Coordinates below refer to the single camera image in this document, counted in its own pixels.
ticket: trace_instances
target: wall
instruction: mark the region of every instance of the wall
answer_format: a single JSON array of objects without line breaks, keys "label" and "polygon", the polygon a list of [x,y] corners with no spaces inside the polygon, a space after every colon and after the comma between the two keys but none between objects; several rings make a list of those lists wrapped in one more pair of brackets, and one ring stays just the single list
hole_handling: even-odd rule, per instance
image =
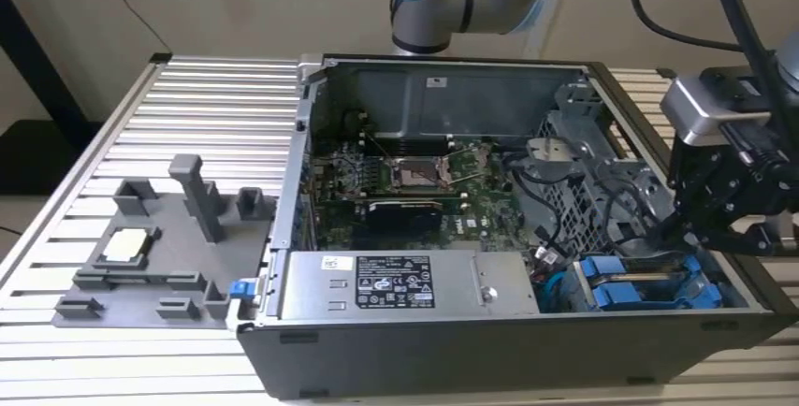
[{"label": "wall", "polygon": [[[388,0],[128,0],[176,53],[296,57],[304,52],[390,52]],[[795,0],[746,0],[767,43],[776,45],[799,16]],[[731,39],[718,0],[643,0],[659,22],[680,32]],[[15,0],[79,104],[92,119],[116,106],[163,46],[121,0]],[[691,70],[740,62],[656,36],[630,0],[560,0],[540,55],[523,53],[526,35],[458,36],[455,55],[599,60],[611,66]],[[44,117],[0,55],[3,118]]]},{"label": "wall", "polygon": [[[164,48],[121,0],[13,0],[88,115],[116,106]],[[392,50],[388,0],[128,0],[175,53],[296,58]],[[460,36],[458,55],[518,57],[524,35]]]},{"label": "wall", "polygon": [[[635,17],[630,0],[562,0],[544,58],[580,59],[610,66],[664,66],[698,70],[743,63],[740,54],[676,43],[656,35]],[[796,0],[744,0],[767,45],[778,46],[799,27]],[[683,34],[732,41],[718,0],[642,0],[655,21]]]}]

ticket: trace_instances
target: small circuit board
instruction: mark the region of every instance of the small circuit board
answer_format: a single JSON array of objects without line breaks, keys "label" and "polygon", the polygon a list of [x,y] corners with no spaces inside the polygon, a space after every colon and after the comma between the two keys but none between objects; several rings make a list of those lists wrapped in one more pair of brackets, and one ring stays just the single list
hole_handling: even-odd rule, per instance
[{"label": "small circuit board", "polygon": [[313,158],[320,250],[528,250],[492,144],[476,138],[451,147],[443,156],[391,157],[344,143]]}]

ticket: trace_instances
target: blue latch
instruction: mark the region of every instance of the blue latch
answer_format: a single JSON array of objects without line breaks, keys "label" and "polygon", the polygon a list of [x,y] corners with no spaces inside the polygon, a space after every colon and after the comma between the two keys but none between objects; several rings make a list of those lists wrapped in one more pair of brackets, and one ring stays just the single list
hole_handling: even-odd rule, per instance
[{"label": "blue latch", "polygon": [[256,282],[237,280],[231,283],[228,294],[231,298],[240,298],[241,300],[252,300],[255,298]]}]

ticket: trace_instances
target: metal frame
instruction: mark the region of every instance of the metal frame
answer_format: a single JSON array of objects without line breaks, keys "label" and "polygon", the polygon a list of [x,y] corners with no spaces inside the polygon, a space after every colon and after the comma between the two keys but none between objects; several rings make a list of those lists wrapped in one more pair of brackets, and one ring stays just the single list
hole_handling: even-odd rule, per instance
[{"label": "metal frame", "polygon": [[[217,60],[223,65],[251,61]],[[224,66],[208,66],[205,73],[219,72]],[[619,82],[623,95],[631,98],[642,121],[652,125],[667,144],[672,129],[659,112],[658,103],[670,80],[654,70],[615,69],[611,77]],[[259,105],[240,104],[235,108]],[[124,102],[120,109],[128,109]],[[197,108],[183,105],[175,114],[185,119],[200,118]],[[141,329],[63,329],[49,325],[55,299],[53,289],[68,282],[68,271],[88,258],[93,246],[92,229],[113,214],[101,195],[105,188],[89,187],[80,196],[84,174],[96,173],[105,158],[123,163],[124,158],[151,161],[168,158],[176,149],[205,149],[217,158],[229,159],[229,151],[241,157],[261,158],[265,152],[259,146],[228,144],[189,144],[179,141],[157,144],[112,145],[100,147],[115,139],[124,124],[119,123],[117,110],[112,123],[95,139],[96,145],[84,154],[69,172],[59,191],[53,194],[43,212],[12,254],[0,264],[5,279],[28,289],[44,289],[35,295],[0,297],[0,399],[20,399],[24,404],[55,406],[107,406],[133,404],[216,405],[228,402],[279,404],[263,392],[263,386],[247,362],[243,349],[233,334],[212,330],[141,330]],[[618,138],[620,131],[614,130]],[[57,242],[53,236],[75,236],[81,241]],[[731,264],[752,263],[772,277],[784,292],[799,304],[799,258],[766,258],[760,263],[750,259],[732,259]],[[363,398],[359,405],[368,404],[448,404],[448,405],[518,405],[518,404],[663,404],[707,405],[726,404],[750,406],[795,405],[799,400],[799,326],[775,336],[764,345],[750,350],[730,350],[712,355],[708,360],[686,371],[671,384],[659,386],[628,386],[500,392],[491,394],[456,394],[436,397]],[[347,400],[341,404],[355,404]]]},{"label": "metal frame", "polygon": [[[341,63],[361,63],[365,66],[514,66],[580,70],[588,76],[611,110],[622,135],[632,139],[631,150],[644,158],[659,179],[666,181],[666,144],[603,64],[328,55],[321,66]],[[304,143],[309,139],[309,129],[311,127],[297,128],[292,141],[300,139]],[[296,167],[307,158],[307,149],[304,145],[297,145],[292,146],[292,150],[295,152],[289,155],[291,166],[300,172]],[[300,182],[300,179],[292,178],[283,187],[284,200],[293,201],[297,198],[300,186],[293,185],[293,181]],[[279,224],[293,225],[301,220],[305,220],[304,213],[293,203],[289,208],[280,209],[276,218]],[[292,239],[293,237],[281,235],[279,245],[288,245],[289,249],[299,250],[301,247],[293,245]],[[428,252],[432,257],[443,253],[444,251]],[[309,254],[303,254],[300,264],[307,263],[309,257]],[[726,271],[731,270],[731,265],[722,267]],[[436,314],[427,313],[432,311],[398,314],[388,310],[340,316],[335,313],[320,314],[303,318],[281,318],[279,321],[273,320],[273,315],[259,314],[253,322],[239,325],[237,339],[267,391],[284,399],[386,395],[418,392],[419,389],[428,389],[431,392],[458,392],[472,389],[496,390],[502,386],[519,389],[550,385],[662,384],[714,352],[747,348],[759,343],[764,336],[788,326],[799,317],[796,308],[775,306],[784,302],[787,297],[772,291],[776,286],[774,280],[759,276],[758,273],[748,273],[750,268],[738,266],[736,269],[740,270],[736,276],[728,273],[735,289],[747,300],[755,297],[760,300],[742,308],[602,314],[496,313],[491,317],[479,314],[447,316],[446,310]],[[289,254],[287,261],[283,261],[283,271],[272,269],[268,278],[284,280],[291,277],[292,271]],[[327,280],[333,275],[320,276]],[[287,287],[285,281],[281,289],[276,289],[272,284],[264,286],[263,298],[268,300],[263,310],[275,313],[276,302],[283,305],[288,302],[301,303],[296,298],[283,297],[288,295],[289,290],[300,296],[305,293],[308,296],[324,296],[321,286],[325,283],[327,281],[319,282],[300,290],[296,286]],[[313,299],[307,298],[305,301],[312,303]],[[648,340],[640,339],[642,334],[659,344],[650,345]],[[559,341],[558,345],[534,349],[527,344],[532,336],[543,341],[566,339],[570,344]],[[683,345],[684,340],[690,340],[692,345]],[[407,346],[408,341],[414,343],[412,350]],[[478,348],[486,341],[491,342],[491,346],[486,347],[484,351],[471,352],[468,358],[455,356],[454,342],[460,348]],[[603,371],[586,371],[588,367],[595,368],[598,364],[607,362],[614,354],[624,351],[626,345],[630,345],[631,352],[616,365],[608,366]],[[312,364],[332,367],[336,361],[347,359],[357,352],[372,357],[363,364],[348,364],[345,373],[305,369]],[[520,362],[538,357],[551,361],[546,367]],[[650,357],[658,358],[658,364],[647,361]],[[571,362],[564,362],[574,358],[582,360],[578,370]],[[394,364],[381,364],[383,360],[394,361]],[[471,369],[459,372],[456,378],[436,376],[422,382],[422,375],[407,370],[410,367],[424,367],[422,373],[434,376],[434,373],[458,370],[456,361]],[[476,377],[474,367],[492,367],[492,370]]]}]

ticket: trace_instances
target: white barcode label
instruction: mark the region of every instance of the white barcode label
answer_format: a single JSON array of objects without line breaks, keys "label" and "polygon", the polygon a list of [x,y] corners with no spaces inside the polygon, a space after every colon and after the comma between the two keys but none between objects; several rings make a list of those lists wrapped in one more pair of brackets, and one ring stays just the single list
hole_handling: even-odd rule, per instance
[{"label": "white barcode label", "polygon": [[352,256],[323,256],[321,270],[352,270]]},{"label": "white barcode label", "polygon": [[547,254],[547,256],[544,256],[544,263],[547,263],[550,265],[552,265],[556,260],[558,260],[556,254]]}]

